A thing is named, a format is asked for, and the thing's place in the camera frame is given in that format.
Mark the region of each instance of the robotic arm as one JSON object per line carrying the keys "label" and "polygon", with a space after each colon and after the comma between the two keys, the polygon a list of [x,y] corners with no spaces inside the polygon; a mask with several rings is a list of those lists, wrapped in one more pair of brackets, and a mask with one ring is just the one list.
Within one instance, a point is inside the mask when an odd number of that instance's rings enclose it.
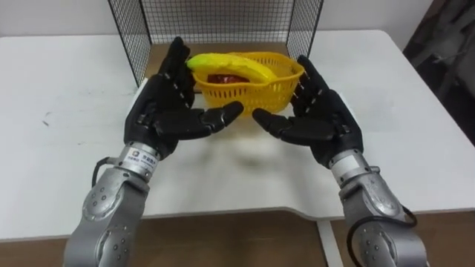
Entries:
{"label": "robotic arm", "polygon": [[[98,162],[81,222],[66,244],[65,267],[127,266],[148,181],[159,161],[174,152],[179,140],[221,131],[242,113],[239,102],[191,109],[194,80],[185,65],[189,53],[180,38],[173,41],[158,74],[148,80],[127,116],[122,153]],[[103,163],[114,166],[95,183]]]}
{"label": "robotic arm", "polygon": [[[412,231],[416,217],[401,205],[380,175],[363,157],[361,129],[312,63],[298,59],[306,73],[292,98],[294,117],[257,109],[254,119],[271,135],[310,146],[313,156],[329,168],[340,186],[340,199],[350,230],[347,247],[356,266],[428,266],[424,244]],[[406,222],[404,214],[411,222]],[[356,235],[363,264],[353,252]]]}

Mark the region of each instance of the black cable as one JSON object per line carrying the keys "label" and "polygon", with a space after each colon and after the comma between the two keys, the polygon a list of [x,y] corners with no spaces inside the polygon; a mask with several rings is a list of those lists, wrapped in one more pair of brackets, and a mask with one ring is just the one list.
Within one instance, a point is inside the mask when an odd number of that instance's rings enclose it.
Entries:
{"label": "black cable", "polygon": [[358,259],[356,258],[355,252],[353,251],[353,236],[355,235],[356,230],[358,230],[358,228],[362,226],[363,224],[371,223],[371,222],[392,223],[392,224],[400,225],[406,228],[415,227],[417,225],[416,215],[414,215],[408,208],[404,206],[402,206],[402,210],[404,211],[406,215],[409,216],[409,218],[412,220],[411,222],[403,222],[401,220],[396,220],[393,218],[383,217],[383,216],[371,216],[371,217],[365,217],[363,219],[358,220],[357,222],[355,222],[355,224],[353,224],[350,227],[350,230],[348,231],[348,234],[347,234],[347,249],[348,249],[348,254],[350,255],[350,258],[353,261],[353,263],[355,263],[356,267],[363,267],[363,265],[361,265]]}
{"label": "black cable", "polygon": [[104,159],[101,159],[96,163],[96,167],[94,167],[94,171],[92,173],[92,187],[96,185],[97,182],[97,173],[99,173],[99,169],[101,168],[102,165],[107,164],[107,161],[109,160],[109,156],[105,157]]}

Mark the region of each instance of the metal wire grid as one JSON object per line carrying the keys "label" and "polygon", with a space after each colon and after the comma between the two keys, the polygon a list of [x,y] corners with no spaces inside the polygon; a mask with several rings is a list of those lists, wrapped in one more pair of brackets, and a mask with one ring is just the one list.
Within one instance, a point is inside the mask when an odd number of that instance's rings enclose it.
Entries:
{"label": "metal wire grid", "polygon": [[151,41],[140,0],[108,0],[137,85],[147,68]]}
{"label": "metal wire grid", "polygon": [[286,46],[289,56],[310,55],[324,0],[295,0]]}
{"label": "metal wire grid", "polygon": [[293,2],[142,0],[142,5],[153,44],[171,42],[175,36],[188,43],[285,42]]}

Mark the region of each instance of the yellow plastic basket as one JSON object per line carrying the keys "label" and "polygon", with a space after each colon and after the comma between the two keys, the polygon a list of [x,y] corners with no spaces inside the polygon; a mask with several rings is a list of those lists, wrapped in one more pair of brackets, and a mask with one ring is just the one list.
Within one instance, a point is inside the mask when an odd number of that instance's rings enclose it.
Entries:
{"label": "yellow plastic basket", "polygon": [[298,84],[304,68],[296,61],[279,53],[251,52],[232,53],[253,59],[270,68],[278,77],[274,82],[253,84],[238,82],[234,84],[208,83],[206,74],[193,73],[196,86],[210,108],[222,107],[235,100],[244,105],[243,115],[249,115],[256,108],[263,108],[272,113],[282,111]]}

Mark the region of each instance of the yellow banana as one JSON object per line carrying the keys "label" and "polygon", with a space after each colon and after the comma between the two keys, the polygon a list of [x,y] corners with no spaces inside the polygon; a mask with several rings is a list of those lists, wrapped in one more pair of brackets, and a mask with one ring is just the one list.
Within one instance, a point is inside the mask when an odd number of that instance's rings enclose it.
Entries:
{"label": "yellow banana", "polygon": [[277,76],[268,67],[242,56],[221,53],[202,53],[186,63],[191,71],[204,74],[232,74],[254,83],[267,83]]}

